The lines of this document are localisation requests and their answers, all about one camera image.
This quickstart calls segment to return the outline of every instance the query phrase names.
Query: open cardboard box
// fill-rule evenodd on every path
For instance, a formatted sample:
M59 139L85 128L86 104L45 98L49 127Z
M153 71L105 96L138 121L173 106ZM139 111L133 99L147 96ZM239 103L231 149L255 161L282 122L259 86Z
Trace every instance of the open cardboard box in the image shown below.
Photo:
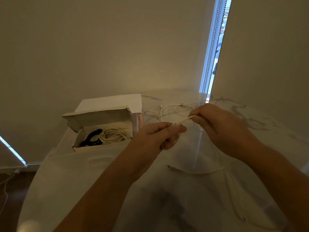
M68 120L68 126L75 132L77 137L72 144L75 152L104 150L112 146L117 148L120 144L128 144L133 137L133 121L131 112L128 106L105 108L100 110L73 112L62 116ZM87 136L97 130L106 128L122 128L126 132L127 140L118 143L102 144L97 146L79 147L80 143L84 141Z

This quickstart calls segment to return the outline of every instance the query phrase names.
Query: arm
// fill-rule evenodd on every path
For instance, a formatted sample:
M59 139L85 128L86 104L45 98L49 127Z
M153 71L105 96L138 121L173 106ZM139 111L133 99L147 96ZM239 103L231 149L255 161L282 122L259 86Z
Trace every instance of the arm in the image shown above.
M170 149L184 126L160 122L144 125L96 180L55 232L112 231L131 185L164 149Z
M279 152L262 144L228 111L205 104L189 116L225 154L247 164L297 231L309 231L309 178Z

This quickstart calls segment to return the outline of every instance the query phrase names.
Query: left hand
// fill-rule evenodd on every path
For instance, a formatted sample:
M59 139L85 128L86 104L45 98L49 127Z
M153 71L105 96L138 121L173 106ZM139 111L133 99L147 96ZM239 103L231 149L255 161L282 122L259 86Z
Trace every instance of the left hand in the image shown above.
M162 149L174 146L180 133L187 131L182 125L159 122L144 125L109 168L128 175L132 182L138 180L151 166Z

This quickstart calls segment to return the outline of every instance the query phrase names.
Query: box lid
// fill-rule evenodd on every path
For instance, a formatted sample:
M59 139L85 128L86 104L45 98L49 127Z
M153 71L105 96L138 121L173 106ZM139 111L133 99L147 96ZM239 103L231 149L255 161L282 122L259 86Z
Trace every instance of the box lid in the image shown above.
M128 106L72 112L66 113L62 117L68 120L68 126L75 132L78 132L82 127L132 121Z

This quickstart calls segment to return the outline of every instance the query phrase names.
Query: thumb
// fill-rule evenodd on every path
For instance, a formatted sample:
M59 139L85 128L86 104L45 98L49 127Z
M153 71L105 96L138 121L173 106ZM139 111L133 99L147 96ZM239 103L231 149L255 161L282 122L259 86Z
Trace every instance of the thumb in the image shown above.
M206 131L209 137L214 136L216 134L214 127L205 118L199 115L196 115L196 116L193 116L191 120L193 120L196 124L199 124Z
M184 133L187 131L187 128L182 125L172 125L170 127L164 128L161 131L153 134L159 142L164 142L166 139L173 136L177 136L179 133Z

